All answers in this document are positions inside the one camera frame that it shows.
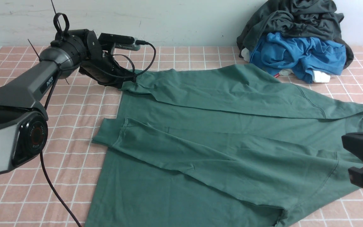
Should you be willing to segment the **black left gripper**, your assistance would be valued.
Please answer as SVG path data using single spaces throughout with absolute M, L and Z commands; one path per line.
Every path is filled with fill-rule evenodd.
M 136 81 L 137 73 L 121 67 L 110 52 L 102 50 L 94 31 L 83 30 L 82 41 L 87 49 L 86 59 L 82 61 L 79 72 L 97 81 L 99 85 L 121 89 L 123 83 Z

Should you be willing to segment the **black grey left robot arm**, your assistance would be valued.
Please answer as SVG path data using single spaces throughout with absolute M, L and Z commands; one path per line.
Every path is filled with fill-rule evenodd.
M 76 69 L 100 85 L 120 88 L 136 78 L 118 65 L 115 48 L 139 50 L 137 38 L 90 30 L 58 30 L 39 63 L 0 87 L 0 174 L 5 174 L 38 156 L 48 139 L 48 114 L 40 102 L 59 79 Z

